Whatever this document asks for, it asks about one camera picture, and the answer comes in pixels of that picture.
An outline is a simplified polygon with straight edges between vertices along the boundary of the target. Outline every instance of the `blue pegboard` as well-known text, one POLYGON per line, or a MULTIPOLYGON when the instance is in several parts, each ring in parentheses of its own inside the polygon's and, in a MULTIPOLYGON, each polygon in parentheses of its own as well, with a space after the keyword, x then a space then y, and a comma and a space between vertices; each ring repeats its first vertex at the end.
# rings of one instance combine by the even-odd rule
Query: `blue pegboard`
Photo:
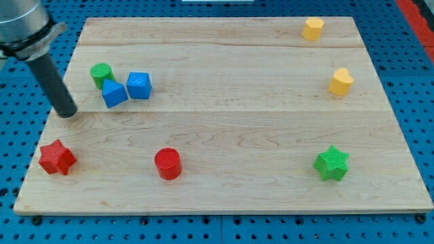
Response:
MULTIPOLYGON (((87 17, 352 16, 434 198, 434 66, 393 0, 45 0, 68 30, 51 46, 64 74, 87 17)), ((0 73, 0 243, 432 243, 434 215, 21 217, 12 208, 50 105, 25 64, 0 73)))

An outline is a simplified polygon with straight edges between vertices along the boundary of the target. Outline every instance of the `wooden board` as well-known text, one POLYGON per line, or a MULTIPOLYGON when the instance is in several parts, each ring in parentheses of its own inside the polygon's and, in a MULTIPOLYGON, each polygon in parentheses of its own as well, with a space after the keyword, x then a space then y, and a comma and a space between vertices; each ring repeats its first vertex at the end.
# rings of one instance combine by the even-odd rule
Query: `wooden board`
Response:
POLYGON ((79 112, 51 113, 14 209, 22 215, 365 214, 434 208, 352 18, 90 18, 65 74, 79 112), (151 74, 150 100, 107 109, 89 74, 151 74), (355 83, 327 90, 346 67, 355 83), (39 147, 60 138, 78 163, 47 175, 39 147), (317 154, 350 153, 341 182, 317 154), (159 178, 166 146, 183 173, 159 178))

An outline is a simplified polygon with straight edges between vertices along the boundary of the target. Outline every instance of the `yellow heart block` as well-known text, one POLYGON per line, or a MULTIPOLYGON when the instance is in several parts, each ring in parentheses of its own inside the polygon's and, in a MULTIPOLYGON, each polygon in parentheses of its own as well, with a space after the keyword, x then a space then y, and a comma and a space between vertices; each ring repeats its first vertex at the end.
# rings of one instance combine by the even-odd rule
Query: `yellow heart block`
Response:
POLYGON ((324 27, 324 21, 318 17, 307 18, 302 36, 308 41, 316 41, 321 36, 321 32, 324 27))
POLYGON ((350 91, 354 80, 346 68, 339 68, 333 75, 328 90, 337 96, 345 96, 350 91))

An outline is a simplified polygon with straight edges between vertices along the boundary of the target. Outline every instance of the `red star block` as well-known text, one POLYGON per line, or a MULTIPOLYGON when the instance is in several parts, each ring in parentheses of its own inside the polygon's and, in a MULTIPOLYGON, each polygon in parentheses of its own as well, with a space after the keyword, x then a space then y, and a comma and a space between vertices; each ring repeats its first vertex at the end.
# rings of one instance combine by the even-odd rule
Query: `red star block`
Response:
POLYGON ((41 153, 39 164, 49 174, 67 175, 69 167, 77 162, 72 152, 59 139, 48 146, 41 146, 41 153))

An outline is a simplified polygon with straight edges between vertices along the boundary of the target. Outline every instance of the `blue block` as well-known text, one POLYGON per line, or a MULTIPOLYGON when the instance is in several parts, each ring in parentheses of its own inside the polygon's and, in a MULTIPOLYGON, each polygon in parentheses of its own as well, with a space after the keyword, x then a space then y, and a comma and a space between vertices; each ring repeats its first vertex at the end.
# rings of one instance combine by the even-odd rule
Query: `blue block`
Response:
POLYGON ((149 99, 152 85, 148 73, 131 72, 127 80, 130 98, 149 99))
POLYGON ((124 86, 108 79, 104 80, 104 85, 102 86, 102 97, 106 102, 107 108, 111 108, 128 100, 124 86))

